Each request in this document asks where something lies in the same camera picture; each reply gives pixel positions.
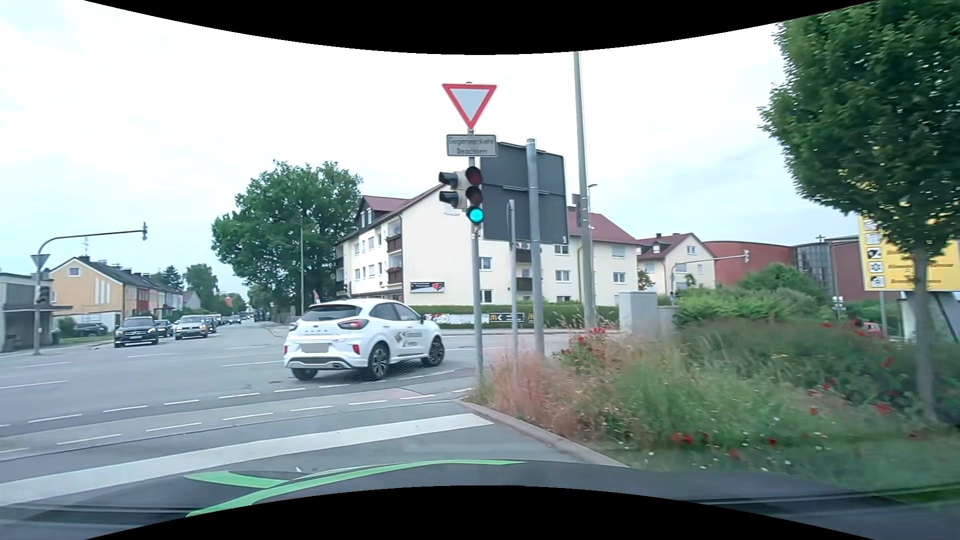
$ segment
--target license plate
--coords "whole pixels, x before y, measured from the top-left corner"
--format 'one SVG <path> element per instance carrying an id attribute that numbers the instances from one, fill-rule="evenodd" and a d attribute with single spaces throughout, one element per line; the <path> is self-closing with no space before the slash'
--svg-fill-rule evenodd
<path id="1" fill-rule="evenodd" d="M 329 343 L 304 343 L 300 349 L 305 353 L 326 353 L 330 350 Z"/>

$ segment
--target green traffic light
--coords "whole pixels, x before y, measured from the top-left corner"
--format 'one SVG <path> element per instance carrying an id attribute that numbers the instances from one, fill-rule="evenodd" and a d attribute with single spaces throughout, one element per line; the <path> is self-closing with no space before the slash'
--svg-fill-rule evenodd
<path id="1" fill-rule="evenodd" d="M 483 210 L 477 207 L 467 209 L 467 219 L 470 220 L 470 223 L 482 223 Z"/>

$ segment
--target balcony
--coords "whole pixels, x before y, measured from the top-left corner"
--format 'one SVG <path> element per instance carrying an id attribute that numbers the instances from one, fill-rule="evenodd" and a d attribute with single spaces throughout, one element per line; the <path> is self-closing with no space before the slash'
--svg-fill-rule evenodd
<path id="1" fill-rule="evenodd" d="M 387 238 L 387 253 L 398 252 L 403 249 L 403 235 L 397 234 Z"/>
<path id="2" fill-rule="evenodd" d="M 391 268 L 387 270 L 387 285 L 397 285 L 403 283 L 403 269 Z"/>

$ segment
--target yellow directional sign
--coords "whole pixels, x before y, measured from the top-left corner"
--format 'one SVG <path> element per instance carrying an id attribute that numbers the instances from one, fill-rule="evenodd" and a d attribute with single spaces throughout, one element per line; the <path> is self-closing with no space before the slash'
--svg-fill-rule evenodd
<path id="1" fill-rule="evenodd" d="M 913 261 L 886 241 L 876 222 L 860 216 L 860 262 L 866 290 L 913 290 Z M 926 288 L 931 291 L 960 291 L 960 248 L 953 240 L 944 254 L 930 263 Z"/>

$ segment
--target traffic light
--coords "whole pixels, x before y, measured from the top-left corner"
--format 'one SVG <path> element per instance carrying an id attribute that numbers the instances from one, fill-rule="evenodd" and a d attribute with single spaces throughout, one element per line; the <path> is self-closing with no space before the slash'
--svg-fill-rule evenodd
<path id="1" fill-rule="evenodd" d="M 483 191 L 480 189 L 483 175 L 479 168 L 471 166 L 465 171 L 440 173 L 440 183 L 453 189 L 440 192 L 441 202 L 465 211 L 471 223 L 483 222 L 483 210 L 480 208 L 483 204 Z"/>

